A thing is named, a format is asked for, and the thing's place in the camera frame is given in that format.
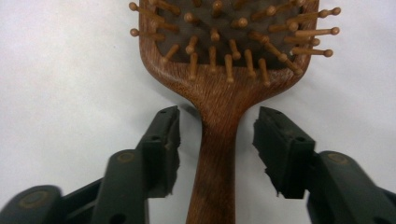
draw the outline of white surface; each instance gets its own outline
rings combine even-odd
[[[237,223],[309,223],[304,201],[277,198],[251,145],[259,106],[288,115],[317,151],[354,158],[396,191],[396,2],[323,1],[343,12],[321,38],[330,59],[314,57],[289,91],[252,107],[237,138]],[[151,223],[184,223],[199,149],[200,122],[188,103],[146,71],[137,14],[129,1],[0,1],[0,206],[35,185],[67,194],[104,174],[113,153],[134,148],[155,113],[181,109],[181,166],[174,195],[150,200]]]

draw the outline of wood grain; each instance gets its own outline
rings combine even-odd
[[[140,0],[139,6],[155,11],[145,0]],[[318,1],[304,5],[303,11],[318,11]],[[155,32],[150,20],[142,15],[139,20],[141,32]],[[316,21],[308,21],[301,29],[315,27]],[[246,67],[234,67],[233,83],[229,83],[224,66],[218,66],[213,74],[210,64],[199,64],[196,78],[191,81],[188,63],[161,63],[162,55],[155,42],[145,36],[140,36],[139,41],[140,55],[148,71],[164,86],[189,99],[202,118],[201,151],[187,223],[235,223],[234,143],[238,122],[251,106],[287,90],[301,76],[295,76],[289,68],[269,70],[271,85],[265,86],[261,75],[252,78]],[[309,61],[310,55],[297,55],[294,63],[305,72]]]

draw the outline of wooden hairbrush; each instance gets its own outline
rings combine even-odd
[[[189,99],[203,123],[201,151],[187,223],[235,223],[234,143],[251,106],[287,90],[306,71],[318,18],[318,0],[140,0],[140,54],[163,85]]]

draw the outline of brush handle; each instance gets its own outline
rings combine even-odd
[[[203,121],[201,151],[187,216],[188,224],[235,223],[234,149],[238,121]]]

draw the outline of brush bristle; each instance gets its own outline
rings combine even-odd
[[[140,9],[135,3],[130,9],[150,18],[156,26],[153,34],[141,34],[156,41],[163,63],[190,63],[191,80],[197,64],[225,66],[227,80],[233,82],[232,67],[245,66],[250,77],[264,70],[289,68],[297,76],[303,70],[293,63],[297,54],[332,56],[332,50],[312,49],[320,41],[316,35],[337,35],[339,29],[299,30],[302,24],[329,15],[338,15],[339,7],[315,13],[301,14],[306,4],[316,0],[267,1],[201,1],[147,0],[156,9]]]

